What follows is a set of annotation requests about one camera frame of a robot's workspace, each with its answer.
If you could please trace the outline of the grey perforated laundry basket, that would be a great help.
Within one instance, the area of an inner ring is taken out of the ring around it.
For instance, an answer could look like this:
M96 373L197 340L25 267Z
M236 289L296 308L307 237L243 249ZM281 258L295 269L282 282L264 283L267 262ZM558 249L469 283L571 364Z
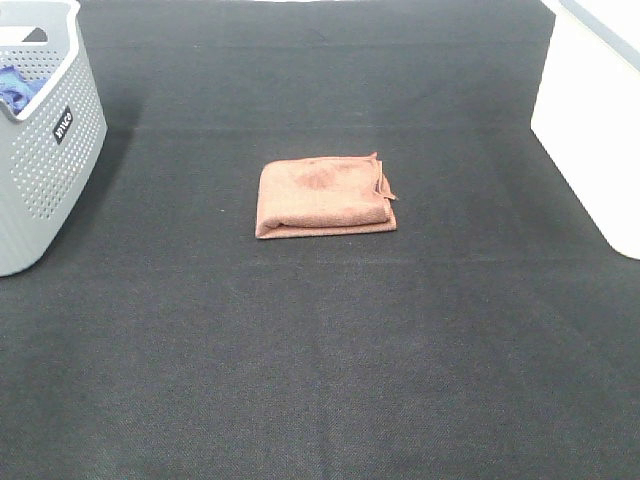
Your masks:
M30 268L69 216L96 164L107 124L76 1L4 1L1 66L39 91L1 104L1 274Z

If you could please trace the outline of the blue towel in basket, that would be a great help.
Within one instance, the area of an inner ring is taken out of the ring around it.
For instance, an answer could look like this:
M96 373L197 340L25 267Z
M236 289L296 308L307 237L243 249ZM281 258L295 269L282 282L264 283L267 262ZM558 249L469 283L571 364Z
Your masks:
M1 100L14 114L20 114L46 84L46 79L26 80L14 67L1 69Z

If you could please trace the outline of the white plastic basket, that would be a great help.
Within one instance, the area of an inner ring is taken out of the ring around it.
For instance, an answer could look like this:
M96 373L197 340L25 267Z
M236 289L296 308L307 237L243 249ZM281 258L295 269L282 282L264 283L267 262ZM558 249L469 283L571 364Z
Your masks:
M608 244L639 256L639 4L548 1L531 129Z

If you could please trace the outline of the brown microfiber towel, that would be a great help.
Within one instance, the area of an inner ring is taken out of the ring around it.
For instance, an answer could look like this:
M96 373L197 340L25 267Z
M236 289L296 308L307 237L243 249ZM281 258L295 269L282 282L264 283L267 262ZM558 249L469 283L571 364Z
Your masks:
M394 231L395 199L375 152L274 161L260 175L255 237Z

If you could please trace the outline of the black table cloth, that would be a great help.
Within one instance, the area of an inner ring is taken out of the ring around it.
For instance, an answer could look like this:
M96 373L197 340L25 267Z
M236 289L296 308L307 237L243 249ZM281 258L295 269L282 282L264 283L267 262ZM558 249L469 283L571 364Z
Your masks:
M530 129L537 1L85 1L108 123L1 283L5 479L635 479L639 265ZM375 152L390 232L261 240Z

